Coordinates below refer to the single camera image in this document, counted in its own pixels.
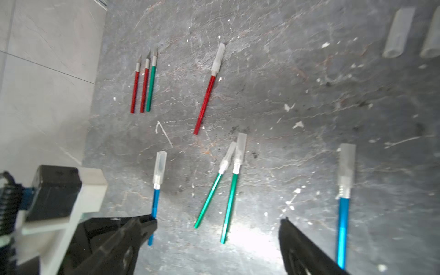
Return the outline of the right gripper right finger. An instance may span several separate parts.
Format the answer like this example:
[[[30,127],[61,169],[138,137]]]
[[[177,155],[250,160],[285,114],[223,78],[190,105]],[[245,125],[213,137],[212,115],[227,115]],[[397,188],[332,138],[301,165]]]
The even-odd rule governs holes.
[[[284,268],[289,275],[346,275],[348,273],[287,218],[280,221],[278,240]]]

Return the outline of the red carving knife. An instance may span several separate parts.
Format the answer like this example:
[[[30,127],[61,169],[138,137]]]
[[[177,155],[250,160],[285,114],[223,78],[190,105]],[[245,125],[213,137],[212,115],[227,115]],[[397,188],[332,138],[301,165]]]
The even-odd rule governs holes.
[[[146,97],[147,97],[147,84],[150,70],[150,54],[146,57],[144,73],[143,73],[143,87],[142,87],[142,97],[140,104],[140,112],[144,113],[146,108]]]
[[[214,59],[212,69],[211,69],[210,81],[209,81],[209,84],[208,84],[208,87],[207,87],[207,90],[205,93],[205,97],[204,97],[204,100],[202,103],[201,110],[199,112],[198,120],[197,120],[195,129],[194,129],[194,132],[193,132],[194,135],[198,135],[198,133],[199,133],[199,129],[201,127],[201,124],[202,124],[202,121],[203,121],[203,118],[204,118],[204,115],[205,115],[205,112],[207,109],[209,98],[210,98],[211,92],[214,87],[215,79],[216,79],[217,74],[219,73],[220,68],[221,68],[221,63],[222,63],[225,49],[226,49],[226,45],[224,43],[220,43],[216,57]]]
[[[139,83],[141,60],[142,60],[142,56],[140,56],[138,58],[138,61],[136,62],[134,86],[133,86],[131,109],[130,109],[131,114],[135,113],[135,104],[136,104],[136,97],[137,97],[137,90],[138,90],[138,83]]]

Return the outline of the translucent knife cap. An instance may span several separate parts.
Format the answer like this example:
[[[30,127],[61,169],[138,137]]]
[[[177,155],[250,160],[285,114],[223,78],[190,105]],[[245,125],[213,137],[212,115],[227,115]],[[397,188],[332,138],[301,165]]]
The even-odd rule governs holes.
[[[382,53],[384,58],[396,58],[403,54],[416,7],[399,9],[393,19]]]
[[[440,7],[433,14],[427,36],[419,56],[421,58],[434,58],[440,55]]]

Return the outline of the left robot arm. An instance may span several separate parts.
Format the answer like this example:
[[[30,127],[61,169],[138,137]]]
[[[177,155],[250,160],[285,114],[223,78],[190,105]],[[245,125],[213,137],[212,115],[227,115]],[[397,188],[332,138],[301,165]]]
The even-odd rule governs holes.
[[[100,169],[42,165],[31,187],[1,173],[3,275],[131,275],[158,227],[151,215],[89,218],[108,183]]]

